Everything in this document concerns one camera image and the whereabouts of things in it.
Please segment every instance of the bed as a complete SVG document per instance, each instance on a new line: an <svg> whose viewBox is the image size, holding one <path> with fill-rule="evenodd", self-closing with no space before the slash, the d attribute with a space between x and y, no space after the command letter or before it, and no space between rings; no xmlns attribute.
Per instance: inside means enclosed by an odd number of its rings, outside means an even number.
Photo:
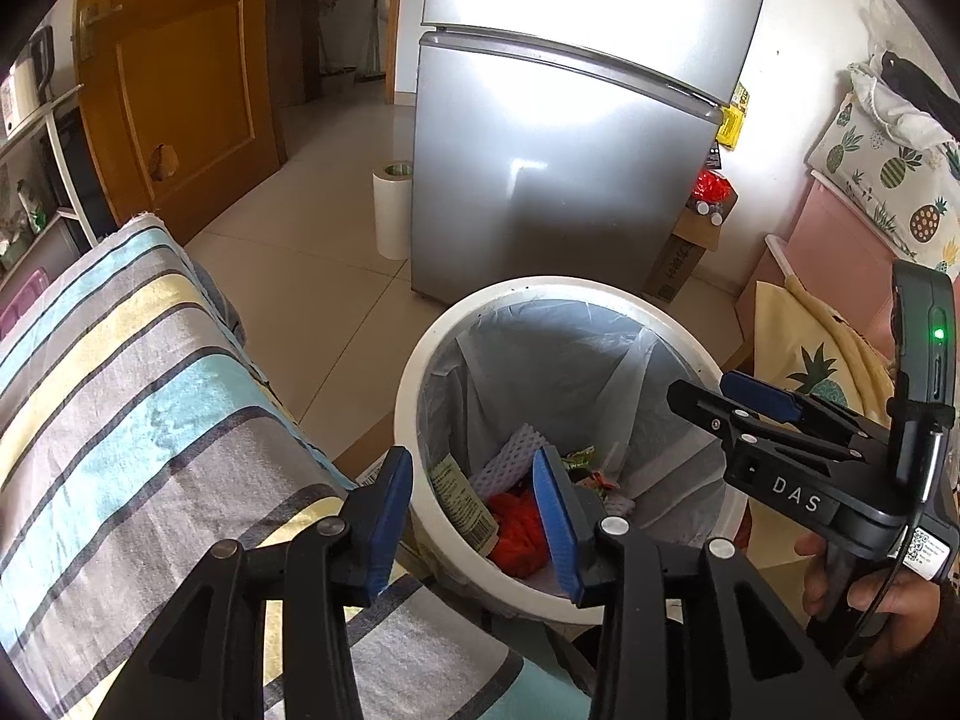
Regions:
<svg viewBox="0 0 960 720"><path fill-rule="evenodd" d="M220 538L288 541L352 483L243 348L229 300L143 215L45 290L0 343L4 691L92 718L143 632ZM347 610L368 718L584 718L589 699L395 565ZM264 709L283 716L281 603ZM430 685L424 691L423 685Z"/></svg>

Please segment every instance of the electric kettle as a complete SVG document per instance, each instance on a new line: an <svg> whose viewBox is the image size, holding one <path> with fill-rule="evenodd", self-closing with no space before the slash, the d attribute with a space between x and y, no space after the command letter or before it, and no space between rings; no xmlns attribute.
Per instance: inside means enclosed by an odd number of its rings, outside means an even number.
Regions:
<svg viewBox="0 0 960 720"><path fill-rule="evenodd" d="M47 25L34 33L0 84L0 107L7 135L45 102L44 92L53 74L54 29Z"/></svg>

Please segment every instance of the pink storage box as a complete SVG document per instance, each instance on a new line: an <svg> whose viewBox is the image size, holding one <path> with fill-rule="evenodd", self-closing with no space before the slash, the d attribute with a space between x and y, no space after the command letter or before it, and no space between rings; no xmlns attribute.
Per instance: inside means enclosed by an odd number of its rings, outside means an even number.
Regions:
<svg viewBox="0 0 960 720"><path fill-rule="evenodd" d="M43 291L49 286L50 277L47 271L37 268L0 313L0 340L13 330L16 321L27 313L27 309L37 301L40 295L43 295Z"/></svg>
<svg viewBox="0 0 960 720"><path fill-rule="evenodd" d="M792 269L808 293L837 311L873 348L893 357L891 267L901 256L863 212L817 170L800 218L776 254L767 251L736 303L744 336L754 331L757 281L784 283ZM960 280L953 284L954 300Z"/></svg>

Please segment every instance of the human hand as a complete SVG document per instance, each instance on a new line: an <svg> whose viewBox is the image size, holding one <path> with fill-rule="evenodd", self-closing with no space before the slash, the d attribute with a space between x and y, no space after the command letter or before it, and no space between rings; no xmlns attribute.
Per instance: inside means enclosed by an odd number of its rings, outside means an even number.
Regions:
<svg viewBox="0 0 960 720"><path fill-rule="evenodd" d="M813 556L803 577L803 610L813 617L824 608L829 587L824 568L827 541L816 533L805 533L797 539L794 551L798 555ZM885 568L855 581L847 593L847 604L866 610L888 572ZM909 568L901 568L877 612L890 613L891 617L880 638L863 656L863 667L868 671L891 664L923 643L940 613L940 589Z"/></svg>

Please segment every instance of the silver refrigerator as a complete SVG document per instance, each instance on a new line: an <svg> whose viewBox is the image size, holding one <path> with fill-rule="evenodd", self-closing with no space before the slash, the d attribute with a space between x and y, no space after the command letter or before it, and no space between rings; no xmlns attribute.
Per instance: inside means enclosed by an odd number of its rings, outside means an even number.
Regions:
<svg viewBox="0 0 960 720"><path fill-rule="evenodd" d="M762 0L424 0L412 286L635 295L722 122Z"/></svg>

